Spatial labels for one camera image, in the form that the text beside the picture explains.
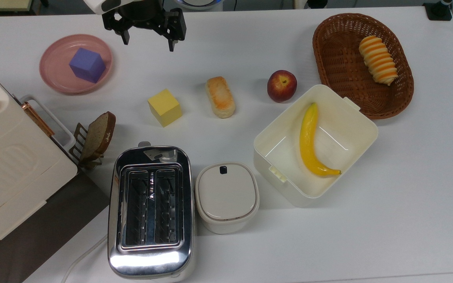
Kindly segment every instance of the purple cube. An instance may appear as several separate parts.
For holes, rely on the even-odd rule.
[[[74,75],[92,83],[96,83],[106,69],[99,53],[81,47],[71,59],[70,67]]]

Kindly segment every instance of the power cord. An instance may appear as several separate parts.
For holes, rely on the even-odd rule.
[[[68,277],[69,277],[69,274],[71,273],[72,269],[82,260],[84,259],[88,254],[90,254],[91,252],[94,251],[94,249],[96,249],[97,247],[99,247],[99,245],[101,245],[106,239],[108,238],[108,234],[106,234],[106,236],[104,236],[101,240],[99,240],[99,242],[97,242],[93,247],[91,247],[88,251],[86,251],[85,253],[83,253],[77,260],[75,260],[70,268],[68,269],[68,272],[66,272],[66,274],[64,275],[64,278],[63,280],[61,281],[61,283],[65,283],[66,280],[68,280]]]

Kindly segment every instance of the yellow cube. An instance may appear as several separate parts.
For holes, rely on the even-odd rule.
[[[167,88],[149,98],[148,104],[149,109],[162,127],[169,125],[183,115],[179,102]]]

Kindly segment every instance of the wicker basket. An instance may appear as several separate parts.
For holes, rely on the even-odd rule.
[[[374,82],[359,53],[360,41],[370,35],[385,43],[398,78],[390,86]],[[414,92],[412,71],[398,38],[383,23],[362,14],[338,14],[323,21],[313,36],[321,83],[348,97],[370,119],[385,119],[403,111]]]

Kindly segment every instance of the white container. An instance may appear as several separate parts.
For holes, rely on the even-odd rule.
[[[341,175],[320,177],[311,173],[300,156],[300,128],[307,108],[319,110],[315,135],[318,159]],[[313,86],[264,129],[254,141],[254,165],[294,206],[305,208],[324,194],[372,145],[376,125],[348,98],[324,85]]]
[[[240,230],[260,206],[253,172],[238,162],[204,168],[195,182],[195,199],[203,224],[214,233]]]

